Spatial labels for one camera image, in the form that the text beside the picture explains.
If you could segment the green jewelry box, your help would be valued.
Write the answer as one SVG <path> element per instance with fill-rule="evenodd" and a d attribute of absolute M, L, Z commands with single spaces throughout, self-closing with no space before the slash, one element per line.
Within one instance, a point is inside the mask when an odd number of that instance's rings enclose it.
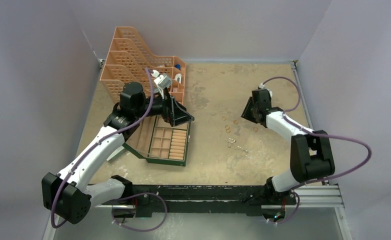
<path fill-rule="evenodd" d="M 190 129 L 190 122 L 171 127 L 159 115 L 146 117 L 122 146 L 147 163 L 184 167 Z"/>

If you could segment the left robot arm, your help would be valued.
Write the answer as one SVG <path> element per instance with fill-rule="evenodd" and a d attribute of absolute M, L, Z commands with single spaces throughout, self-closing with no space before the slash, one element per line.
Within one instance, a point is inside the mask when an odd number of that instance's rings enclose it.
<path fill-rule="evenodd" d="M 42 181 L 43 205 L 50 210 L 51 226 L 60 228 L 56 217 L 64 222 L 79 223 L 92 207 L 116 200 L 128 204 L 135 198 L 133 184 L 118 175 L 107 181 L 90 185 L 89 182 L 107 158 L 137 130 L 140 123 L 160 115 L 172 127 L 194 121 L 186 107 L 177 102 L 167 89 L 159 96 L 146 97 L 139 82 L 123 86 L 112 113 L 104 121 L 97 136 L 78 157 L 57 174 L 47 173 Z"/>

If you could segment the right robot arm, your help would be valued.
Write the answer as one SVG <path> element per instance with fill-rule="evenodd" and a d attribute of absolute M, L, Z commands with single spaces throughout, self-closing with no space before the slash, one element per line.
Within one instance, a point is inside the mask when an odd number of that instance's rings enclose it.
<path fill-rule="evenodd" d="M 267 89 L 251 92 L 242 118 L 274 131 L 290 144 L 289 168 L 267 179 L 264 197 L 277 203 L 291 189 L 310 180 L 329 177 L 335 173 L 335 163 L 330 140 L 323 130 L 310 128 L 285 119 L 283 109 L 272 106 Z"/>

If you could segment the silver stapler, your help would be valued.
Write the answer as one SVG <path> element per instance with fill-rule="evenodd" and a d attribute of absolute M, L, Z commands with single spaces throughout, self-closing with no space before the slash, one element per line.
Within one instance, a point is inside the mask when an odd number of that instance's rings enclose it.
<path fill-rule="evenodd" d="M 182 84 L 183 82 L 183 75 L 181 73 L 177 73 L 174 77 L 174 80 L 177 81 L 178 83 Z"/>

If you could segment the white paper card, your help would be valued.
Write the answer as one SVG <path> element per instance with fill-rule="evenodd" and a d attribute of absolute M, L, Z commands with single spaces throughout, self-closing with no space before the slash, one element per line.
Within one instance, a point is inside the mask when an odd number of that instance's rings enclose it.
<path fill-rule="evenodd" d="M 127 150 L 123 147 L 123 146 L 120 146 L 118 147 L 116 150 L 114 150 L 108 157 L 107 157 L 107 161 L 110 162 L 110 161 L 114 161 L 116 160 L 118 157 L 120 157 L 122 154 L 126 153 Z"/>

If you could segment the peach mesh file organizer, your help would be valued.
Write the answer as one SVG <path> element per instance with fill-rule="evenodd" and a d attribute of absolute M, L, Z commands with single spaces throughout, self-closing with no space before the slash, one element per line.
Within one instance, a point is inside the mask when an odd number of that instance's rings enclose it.
<path fill-rule="evenodd" d="M 175 65 L 180 65 L 181 70 L 175 68 Z M 146 68 L 170 76 L 172 86 L 168 91 L 179 103 L 184 104 L 186 63 L 178 56 L 155 55 L 135 28 L 117 26 L 99 79 L 113 103 L 119 101 L 120 92 L 128 82 L 141 83 L 146 96 L 150 95 Z M 182 84 L 175 80 L 176 74 L 182 74 Z"/>

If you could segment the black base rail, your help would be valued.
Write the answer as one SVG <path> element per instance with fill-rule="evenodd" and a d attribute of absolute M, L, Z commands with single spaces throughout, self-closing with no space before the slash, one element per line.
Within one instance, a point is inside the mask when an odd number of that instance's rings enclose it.
<path fill-rule="evenodd" d="M 153 213 L 245 214 L 261 217 L 274 214 L 284 206 L 294 207 L 294 193 L 265 196 L 265 185 L 149 185 L 134 184 L 114 205 L 134 205 L 136 217 Z"/>

